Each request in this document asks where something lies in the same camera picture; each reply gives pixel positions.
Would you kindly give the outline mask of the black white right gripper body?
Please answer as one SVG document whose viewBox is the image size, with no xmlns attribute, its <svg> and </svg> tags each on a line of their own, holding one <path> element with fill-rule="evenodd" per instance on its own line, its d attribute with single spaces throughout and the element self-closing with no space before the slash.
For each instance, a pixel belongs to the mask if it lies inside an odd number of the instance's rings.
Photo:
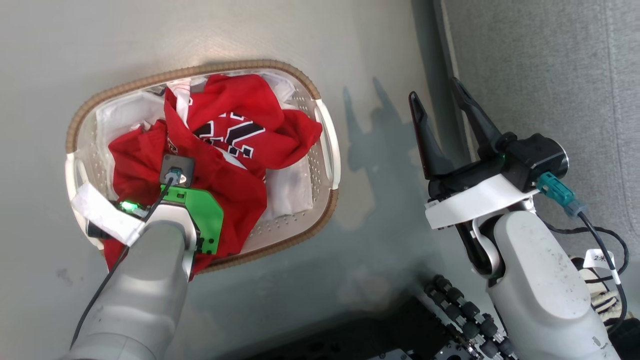
<svg viewBox="0 0 640 360">
<path fill-rule="evenodd" d="M 557 141 L 540 133 L 525 139 L 506 133 L 490 158 L 430 180 L 436 204 L 425 210 L 425 217 L 432 229 L 473 221 L 531 198 L 544 174 L 562 179 L 568 171 L 569 157 Z"/>
</svg>

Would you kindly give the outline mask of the white plastic laundry basket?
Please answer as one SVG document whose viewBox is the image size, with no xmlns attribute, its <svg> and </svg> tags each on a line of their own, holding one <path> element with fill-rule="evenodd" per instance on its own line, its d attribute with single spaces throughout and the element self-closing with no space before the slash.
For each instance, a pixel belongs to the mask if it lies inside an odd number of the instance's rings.
<svg viewBox="0 0 640 360">
<path fill-rule="evenodd" d="M 295 89 L 295 106 L 323 127 L 322 137 L 307 155 L 313 207 L 292 215 L 260 221 L 251 231 L 240 254 L 213 260 L 202 269 L 202 274 L 247 264 L 311 239 L 326 226 L 338 205 L 341 179 L 338 135 L 329 110 L 311 78 L 292 64 L 276 59 L 241 59 L 163 71 L 91 96 L 75 112 L 67 127 L 64 176 L 68 198 L 73 199 L 78 188 L 86 183 L 92 184 L 101 194 L 107 192 L 106 166 L 99 158 L 98 151 L 98 108 L 180 79 L 259 72 L 287 79 Z"/>
</svg>

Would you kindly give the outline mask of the grey fabric sofa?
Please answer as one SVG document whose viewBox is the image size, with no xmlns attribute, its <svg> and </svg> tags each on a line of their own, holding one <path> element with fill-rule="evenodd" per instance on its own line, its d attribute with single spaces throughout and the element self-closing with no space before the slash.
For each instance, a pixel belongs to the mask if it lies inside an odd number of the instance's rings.
<svg viewBox="0 0 640 360">
<path fill-rule="evenodd" d="M 455 77 L 501 132 L 557 141 L 564 182 L 640 262 L 640 0 L 435 0 Z"/>
</svg>

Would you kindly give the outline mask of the red and white sports jersey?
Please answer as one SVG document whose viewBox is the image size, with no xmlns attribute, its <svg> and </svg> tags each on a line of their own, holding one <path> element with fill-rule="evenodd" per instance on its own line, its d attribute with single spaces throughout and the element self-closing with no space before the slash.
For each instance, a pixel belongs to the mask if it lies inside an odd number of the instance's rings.
<svg viewBox="0 0 640 360">
<path fill-rule="evenodd" d="M 297 109 L 283 109 L 270 85 L 256 74 L 212 75 L 190 95 L 187 117 L 167 89 L 164 118 L 110 142 L 113 187 L 119 200 L 149 206 L 160 195 L 165 155 L 195 161 L 192 186 L 207 191 L 222 212 L 217 253 L 196 256 L 194 272 L 242 250 L 268 206 L 267 170 L 281 170 L 306 156 L 323 127 Z"/>
</svg>

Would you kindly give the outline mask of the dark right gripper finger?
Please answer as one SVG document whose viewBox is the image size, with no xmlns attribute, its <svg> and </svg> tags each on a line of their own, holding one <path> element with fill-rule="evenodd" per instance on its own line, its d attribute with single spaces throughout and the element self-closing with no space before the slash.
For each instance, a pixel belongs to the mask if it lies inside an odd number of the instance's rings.
<svg viewBox="0 0 640 360">
<path fill-rule="evenodd" d="M 496 143 L 502 133 L 471 96 L 461 80 L 456 77 L 451 77 L 451 92 L 457 107 L 466 114 L 471 132 L 478 145 L 477 154 L 480 160 L 502 162 L 504 155 L 496 148 Z"/>
<path fill-rule="evenodd" d="M 408 102 L 425 179 L 433 180 L 451 173 L 453 164 L 442 152 L 416 91 L 409 93 Z"/>
</svg>

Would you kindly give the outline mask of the white and black sneaker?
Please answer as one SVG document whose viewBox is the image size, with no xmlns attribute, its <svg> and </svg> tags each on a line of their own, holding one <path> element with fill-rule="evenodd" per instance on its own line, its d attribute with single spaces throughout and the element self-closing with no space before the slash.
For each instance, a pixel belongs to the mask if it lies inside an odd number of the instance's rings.
<svg viewBox="0 0 640 360">
<path fill-rule="evenodd" d="M 585 260 L 582 257 L 569 256 L 569 259 L 578 269 L 585 283 L 587 280 L 596 281 L 595 283 L 587 284 L 590 292 L 591 307 L 599 314 L 606 329 L 610 330 L 622 314 L 622 304 L 618 299 L 618 292 L 610 290 L 593 268 L 585 268 L 583 266 Z"/>
</svg>

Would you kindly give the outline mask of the black trouser leg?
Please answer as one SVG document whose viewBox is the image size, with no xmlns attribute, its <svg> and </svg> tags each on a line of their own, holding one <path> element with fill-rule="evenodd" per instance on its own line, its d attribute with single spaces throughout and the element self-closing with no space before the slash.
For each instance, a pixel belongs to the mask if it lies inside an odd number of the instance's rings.
<svg viewBox="0 0 640 360">
<path fill-rule="evenodd" d="M 609 339 L 621 360 L 640 360 L 640 319 L 625 319 Z"/>
</svg>

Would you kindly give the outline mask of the black roller wheel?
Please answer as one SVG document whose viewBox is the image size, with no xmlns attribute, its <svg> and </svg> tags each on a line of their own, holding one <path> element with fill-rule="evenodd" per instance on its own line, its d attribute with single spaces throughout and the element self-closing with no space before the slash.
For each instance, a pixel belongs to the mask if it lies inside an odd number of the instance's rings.
<svg viewBox="0 0 640 360">
<path fill-rule="evenodd" d="M 519 360 L 515 346 L 494 317 L 481 312 L 473 301 L 442 275 L 435 275 L 423 292 L 444 314 L 448 332 L 473 360 Z"/>
</svg>

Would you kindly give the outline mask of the white tape strip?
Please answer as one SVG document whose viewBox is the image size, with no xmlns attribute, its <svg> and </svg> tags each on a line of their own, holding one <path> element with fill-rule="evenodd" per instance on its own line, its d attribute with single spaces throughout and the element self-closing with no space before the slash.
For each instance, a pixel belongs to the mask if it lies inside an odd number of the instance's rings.
<svg viewBox="0 0 640 360">
<path fill-rule="evenodd" d="M 115 239 L 132 246 L 146 224 L 123 212 L 105 198 L 92 184 L 83 184 L 71 199 L 71 207 L 85 220 L 83 230 L 90 240 Z"/>
</svg>

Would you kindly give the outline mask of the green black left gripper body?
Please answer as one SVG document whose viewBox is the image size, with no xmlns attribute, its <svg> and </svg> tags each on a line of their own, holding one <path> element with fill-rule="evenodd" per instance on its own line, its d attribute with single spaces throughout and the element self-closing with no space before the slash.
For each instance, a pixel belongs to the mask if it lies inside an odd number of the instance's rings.
<svg viewBox="0 0 640 360">
<path fill-rule="evenodd" d="M 162 199 L 155 210 L 147 209 L 146 214 L 133 210 L 134 203 L 123 202 L 126 214 L 145 223 L 169 222 L 183 227 L 186 249 L 199 246 L 199 252 L 215 255 L 220 243 L 224 211 L 213 196 L 204 190 L 190 187 L 160 186 Z"/>
</svg>

